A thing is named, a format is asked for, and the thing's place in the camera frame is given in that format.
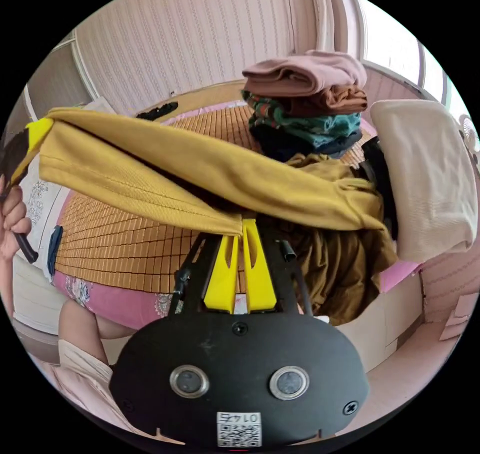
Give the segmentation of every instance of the green patterned cloth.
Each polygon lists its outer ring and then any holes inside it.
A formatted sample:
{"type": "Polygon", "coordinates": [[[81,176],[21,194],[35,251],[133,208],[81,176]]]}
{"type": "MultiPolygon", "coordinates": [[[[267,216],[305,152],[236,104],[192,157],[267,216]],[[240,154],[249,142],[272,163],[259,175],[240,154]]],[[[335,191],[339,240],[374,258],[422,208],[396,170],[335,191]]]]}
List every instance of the green patterned cloth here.
{"type": "Polygon", "coordinates": [[[288,134],[306,140],[315,149],[337,137],[347,137],[360,128],[360,112],[312,118],[289,117],[280,102],[274,99],[258,97],[246,90],[242,90],[241,94],[254,110],[248,120],[249,127],[266,124],[275,129],[282,128],[288,134]]]}

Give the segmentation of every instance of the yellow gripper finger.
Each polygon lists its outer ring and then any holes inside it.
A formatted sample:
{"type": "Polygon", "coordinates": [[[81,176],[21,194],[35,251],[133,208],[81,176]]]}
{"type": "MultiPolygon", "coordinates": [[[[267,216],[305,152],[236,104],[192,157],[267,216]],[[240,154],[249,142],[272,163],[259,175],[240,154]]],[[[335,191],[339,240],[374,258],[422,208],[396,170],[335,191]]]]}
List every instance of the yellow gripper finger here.
{"type": "Polygon", "coordinates": [[[277,296],[254,219],[243,220],[243,255],[248,313],[274,309],[277,296]]]}
{"type": "Polygon", "coordinates": [[[28,136],[28,150],[25,157],[15,169],[11,181],[12,183],[22,174],[22,172],[29,166],[29,163],[34,159],[35,155],[39,153],[40,146],[45,140],[45,137],[50,132],[54,121],[52,119],[40,119],[35,122],[27,124],[25,130],[18,135],[28,136]]]}
{"type": "Polygon", "coordinates": [[[211,310],[234,313],[239,265],[239,238],[223,236],[203,299],[211,310]]]}

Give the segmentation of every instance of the window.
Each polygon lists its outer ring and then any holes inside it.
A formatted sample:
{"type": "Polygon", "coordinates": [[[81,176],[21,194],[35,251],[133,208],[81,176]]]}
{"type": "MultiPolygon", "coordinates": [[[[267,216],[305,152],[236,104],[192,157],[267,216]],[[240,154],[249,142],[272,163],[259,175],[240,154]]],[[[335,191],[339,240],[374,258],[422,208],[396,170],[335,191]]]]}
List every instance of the window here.
{"type": "Polygon", "coordinates": [[[417,85],[420,77],[420,51],[416,37],[368,0],[358,2],[366,29],[364,59],[386,67],[417,85]]]}
{"type": "Polygon", "coordinates": [[[462,98],[455,85],[452,81],[448,80],[450,84],[450,103],[447,103],[448,111],[455,117],[456,120],[460,120],[461,115],[470,115],[466,105],[464,104],[462,98]]]}
{"type": "Polygon", "coordinates": [[[444,91],[444,71],[436,58],[425,47],[423,51],[425,53],[425,82],[423,88],[441,102],[444,91]]]}

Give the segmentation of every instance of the folded clothes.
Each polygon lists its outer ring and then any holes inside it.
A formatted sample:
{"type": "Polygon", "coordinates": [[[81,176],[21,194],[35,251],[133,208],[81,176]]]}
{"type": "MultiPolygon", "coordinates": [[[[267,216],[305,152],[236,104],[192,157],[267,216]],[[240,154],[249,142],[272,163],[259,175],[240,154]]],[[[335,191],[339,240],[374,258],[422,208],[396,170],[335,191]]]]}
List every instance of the folded clothes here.
{"type": "Polygon", "coordinates": [[[333,85],[309,97],[277,97],[291,117],[348,115],[367,109],[367,94],[357,85],[333,85]]]}
{"type": "Polygon", "coordinates": [[[56,225],[50,237],[47,258],[47,269],[50,276],[53,276],[55,274],[55,261],[57,259],[57,252],[60,246],[60,242],[62,240],[63,233],[64,228],[61,225],[56,225]]]}
{"type": "Polygon", "coordinates": [[[260,143],[264,155],[279,162],[287,162],[295,154],[327,154],[330,157],[340,157],[362,138],[362,132],[357,130],[347,137],[337,137],[315,151],[310,142],[287,133],[283,128],[275,129],[267,124],[259,124],[253,125],[250,133],[260,143]]]}
{"type": "Polygon", "coordinates": [[[343,52],[309,50],[303,55],[265,60],[242,71],[245,90],[262,97],[307,97],[332,85],[367,83],[360,61],[343,52]]]}
{"type": "Polygon", "coordinates": [[[311,118],[288,117],[282,105],[273,99],[258,97],[245,90],[242,91],[242,96],[254,110],[248,121],[250,128],[260,124],[283,127],[287,133],[309,142],[314,151],[332,139],[347,137],[360,128],[360,113],[311,118]]]}

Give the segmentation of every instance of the screw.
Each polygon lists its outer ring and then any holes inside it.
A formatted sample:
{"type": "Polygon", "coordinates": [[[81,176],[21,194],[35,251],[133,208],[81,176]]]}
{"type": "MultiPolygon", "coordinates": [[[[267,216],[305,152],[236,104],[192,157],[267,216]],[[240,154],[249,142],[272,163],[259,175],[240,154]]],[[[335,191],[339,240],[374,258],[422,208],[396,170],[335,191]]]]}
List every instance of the screw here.
{"type": "Polygon", "coordinates": [[[135,410],[134,405],[128,399],[124,399],[122,405],[127,412],[133,412],[135,410]]]}
{"type": "Polygon", "coordinates": [[[231,330],[235,335],[245,335],[249,331],[249,327],[244,322],[236,322],[231,330]]]}
{"type": "Polygon", "coordinates": [[[349,402],[344,408],[344,415],[351,415],[359,408],[359,403],[356,400],[349,402]]]}

